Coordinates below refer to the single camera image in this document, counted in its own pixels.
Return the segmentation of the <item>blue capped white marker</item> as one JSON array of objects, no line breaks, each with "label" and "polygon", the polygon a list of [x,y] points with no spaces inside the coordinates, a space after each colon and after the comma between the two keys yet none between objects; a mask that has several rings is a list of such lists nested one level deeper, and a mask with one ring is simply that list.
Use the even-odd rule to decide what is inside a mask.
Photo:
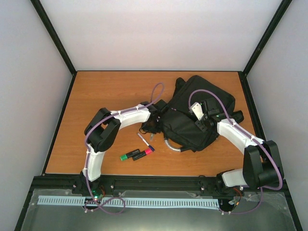
[{"label": "blue capped white marker", "polygon": [[137,135],[140,137],[140,139],[148,146],[149,149],[151,149],[152,152],[155,151],[154,147],[151,146],[146,140],[145,138],[140,134],[140,133],[137,133]]}]

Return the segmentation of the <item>black student bag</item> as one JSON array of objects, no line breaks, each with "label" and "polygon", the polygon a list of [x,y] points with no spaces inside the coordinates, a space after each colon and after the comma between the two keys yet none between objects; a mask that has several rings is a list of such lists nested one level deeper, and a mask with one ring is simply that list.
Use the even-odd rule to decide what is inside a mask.
[{"label": "black student bag", "polygon": [[218,115],[222,119],[225,118],[221,105],[211,94],[197,92],[191,96],[195,90],[208,90],[214,93],[222,101],[230,118],[235,119],[237,123],[244,120],[242,111],[235,111],[235,98],[200,76],[192,76],[187,81],[178,78],[175,87],[172,99],[166,104],[160,116],[164,142],[174,151],[202,151],[218,138],[215,127],[202,132],[195,125],[197,118],[189,110],[190,103],[210,101],[213,109],[218,110]]}]

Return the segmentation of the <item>pink black highlighter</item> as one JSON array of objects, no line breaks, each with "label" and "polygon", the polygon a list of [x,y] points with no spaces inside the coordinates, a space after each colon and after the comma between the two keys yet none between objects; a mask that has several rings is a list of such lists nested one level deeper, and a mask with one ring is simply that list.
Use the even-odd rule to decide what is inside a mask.
[{"label": "pink black highlighter", "polygon": [[144,151],[142,151],[142,152],[140,152],[140,153],[134,155],[134,156],[132,157],[132,159],[133,159],[133,161],[136,161],[136,160],[138,160],[138,159],[141,159],[141,158],[143,158],[143,157],[149,155],[149,154],[152,153],[152,152],[153,152],[152,149],[150,149],[150,148],[149,148],[149,149],[146,149],[146,150],[144,150]]}]

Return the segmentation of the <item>green black highlighter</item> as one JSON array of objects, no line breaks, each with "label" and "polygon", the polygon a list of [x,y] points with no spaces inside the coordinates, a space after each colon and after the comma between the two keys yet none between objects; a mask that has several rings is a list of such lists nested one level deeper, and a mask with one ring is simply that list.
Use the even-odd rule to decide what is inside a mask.
[{"label": "green black highlighter", "polygon": [[125,160],[127,160],[127,159],[129,159],[129,158],[131,158],[131,157],[133,157],[133,156],[135,156],[137,154],[139,154],[139,153],[140,153],[139,149],[133,150],[133,151],[131,151],[129,153],[126,153],[126,154],[120,156],[120,160],[121,161],[125,161]]}]

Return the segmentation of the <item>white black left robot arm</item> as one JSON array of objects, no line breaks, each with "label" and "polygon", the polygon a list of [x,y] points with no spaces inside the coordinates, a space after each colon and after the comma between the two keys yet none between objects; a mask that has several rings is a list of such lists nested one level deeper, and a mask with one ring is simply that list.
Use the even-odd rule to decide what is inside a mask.
[{"label": "white black left robot arm", "polygon": [[86,127],[85,145],[87,155],[82,173],[86,178],[83,188],[96,193],[100,188],[101,167],[108,149],[114,144],[118,132],[128,126],[149,121],[158,112],[158,103],[142,102],[132,108],[109,111],[101,108]]}]

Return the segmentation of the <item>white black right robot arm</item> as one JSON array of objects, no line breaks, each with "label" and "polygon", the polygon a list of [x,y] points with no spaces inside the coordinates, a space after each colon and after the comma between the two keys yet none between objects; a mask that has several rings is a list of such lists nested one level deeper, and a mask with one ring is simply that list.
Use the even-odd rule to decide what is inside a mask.
[{"label": "white black right robot arm", "polygon": [[195,102],[189,106],[197,118],[197,124],[216,130],[218,135],[229,140],[244,156],[241,169],[221,174],[223,184],[226,187],[280,190],[283,186],[283,169],[277,144],[252,135],[227,113],[219,98],[211,99],[214,101],[213,108],[207,102]]}]

